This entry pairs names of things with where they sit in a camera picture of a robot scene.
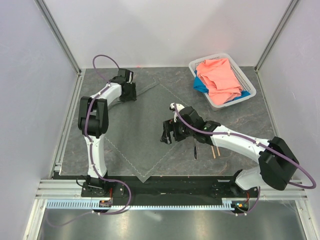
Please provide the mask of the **grey cloth napkin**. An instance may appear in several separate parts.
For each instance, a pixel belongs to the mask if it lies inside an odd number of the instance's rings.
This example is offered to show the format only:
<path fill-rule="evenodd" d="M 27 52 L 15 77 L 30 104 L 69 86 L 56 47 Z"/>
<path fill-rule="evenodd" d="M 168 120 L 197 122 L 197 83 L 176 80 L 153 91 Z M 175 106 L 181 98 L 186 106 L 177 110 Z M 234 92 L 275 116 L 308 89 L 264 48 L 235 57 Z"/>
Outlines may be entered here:
<path fill-rule="evenodd" d="M 156 74 L 134 75 L 137 99 L 117 103 L 109 111 L 104 156 L 111 176 L 133 175 L 145 182 L 151 176 L 213 175 L 211 147 L 188 137 L 171 144 L 160 142 L 163 122 L 172 119 L 171 103 L 198 108 L 199 95 L 185 68 L 164 68 Z"/>

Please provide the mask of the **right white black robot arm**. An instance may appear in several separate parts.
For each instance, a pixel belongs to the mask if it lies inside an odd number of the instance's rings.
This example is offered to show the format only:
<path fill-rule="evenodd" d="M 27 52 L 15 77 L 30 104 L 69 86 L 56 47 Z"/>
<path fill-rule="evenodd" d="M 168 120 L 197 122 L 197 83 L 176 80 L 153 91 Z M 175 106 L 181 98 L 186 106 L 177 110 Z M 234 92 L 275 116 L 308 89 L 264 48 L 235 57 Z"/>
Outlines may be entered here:
<path fill-rule="evenodd" d="M 236 132 L 218 122 L 203 120 L 191 106 L 172 103 L 169 109 L 174 117 L 163 122 L 162 143 L 169 145 L 190 137 L 201 144 L 231 150 L 258 164 L 234 174 L 229 184 L 233 196 L 240 197 L 256 186 L 283 191 L 290 183 L 299 162 L 282 138 L 269 140 Z"/>

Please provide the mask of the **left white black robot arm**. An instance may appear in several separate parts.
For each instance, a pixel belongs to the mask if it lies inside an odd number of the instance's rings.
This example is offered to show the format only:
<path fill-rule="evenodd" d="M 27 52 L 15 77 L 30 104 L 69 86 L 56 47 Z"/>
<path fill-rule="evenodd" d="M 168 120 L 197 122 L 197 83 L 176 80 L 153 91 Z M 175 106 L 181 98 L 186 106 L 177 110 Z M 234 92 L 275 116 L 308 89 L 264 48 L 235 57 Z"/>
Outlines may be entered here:
<path fill-rule="evenodd" d="M 106 197 L 110 194 L 108 170 L 104 157 L 104 139 L 109 127 L 109 105 L 114 101 L 137 100 L 134 73 L 120 68 L 105 87 L 80 99 L 78 129 L 84 136 L 88 154 L 88 172 L 82 185 L 82 197 Z"/>

